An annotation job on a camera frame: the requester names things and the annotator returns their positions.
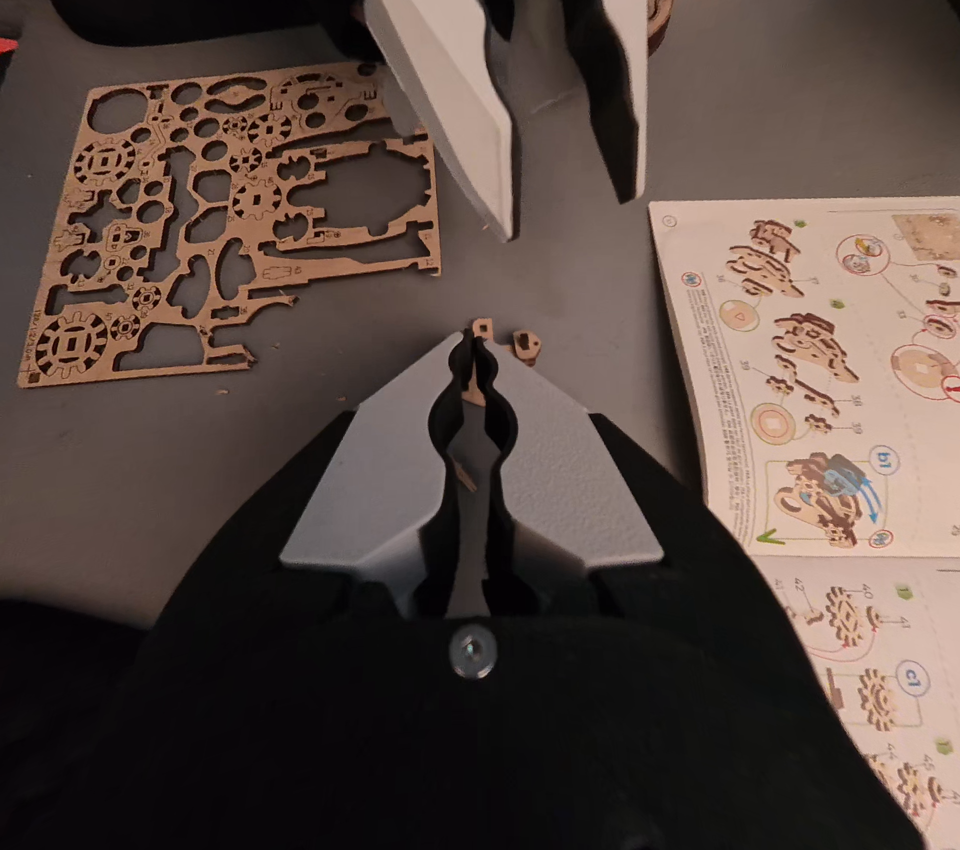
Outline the open instruction booklet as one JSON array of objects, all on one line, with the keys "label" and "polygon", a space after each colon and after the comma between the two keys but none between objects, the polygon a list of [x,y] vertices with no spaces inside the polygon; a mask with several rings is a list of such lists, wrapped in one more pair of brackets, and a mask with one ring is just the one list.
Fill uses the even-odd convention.
[{"label": "open instruction booklet", "polygon": [[926,847],[958,848],[958,197],[649,213],[705,503]]}]

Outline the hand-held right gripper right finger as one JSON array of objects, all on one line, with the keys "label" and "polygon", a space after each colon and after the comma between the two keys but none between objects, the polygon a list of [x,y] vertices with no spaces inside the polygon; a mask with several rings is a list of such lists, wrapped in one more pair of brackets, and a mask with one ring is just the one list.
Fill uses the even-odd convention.
[{"label": "hand-held right gripper right finger", "polygon": [[483,591],[492,616],[533,616],[598,571],[663,548],[592,415],[535,370],[476,339],[491,466]]}]

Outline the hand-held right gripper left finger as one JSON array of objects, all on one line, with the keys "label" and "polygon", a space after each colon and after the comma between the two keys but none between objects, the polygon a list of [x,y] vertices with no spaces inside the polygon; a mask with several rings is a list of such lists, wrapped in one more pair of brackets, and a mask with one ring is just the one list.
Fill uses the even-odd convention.
[{"label": "hand-held right gripper left finger", "polygon": [[363,401],[285,545],[287,568],[383,584],[403,616],[445,616],[460,557],[450,444],[474,336],[455,332]]}]

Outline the punched wooden part sheet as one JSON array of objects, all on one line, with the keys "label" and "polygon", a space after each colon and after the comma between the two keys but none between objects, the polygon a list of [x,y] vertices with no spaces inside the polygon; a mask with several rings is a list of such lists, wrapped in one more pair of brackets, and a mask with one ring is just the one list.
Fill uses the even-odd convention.
[{"label": "punched wooden part sheet", "polygon": [[[31,390],[241,372],[217,341],[294,289],[442,271],[436,159],[421,126],[361,139],[390,113],[374,64],[295,66],[93,88],[20,359]],[[381,226],[294,197],[382,152],[422,194]]]}]

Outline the wooden link arm piece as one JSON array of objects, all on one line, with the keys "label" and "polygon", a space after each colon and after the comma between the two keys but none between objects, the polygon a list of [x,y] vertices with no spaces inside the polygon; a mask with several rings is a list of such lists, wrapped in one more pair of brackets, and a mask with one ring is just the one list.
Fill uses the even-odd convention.
[{"label": "wooden link arm piece", "polygon": [[472,321],[469,328],[474,338],[485,340],[491,345],[498,345],[525,366],[533,368],[543,349],[542,340],[532,331],[516,330],[512,333],[509,342],[498,344],[494,326],[492,318],[477,318]]}]

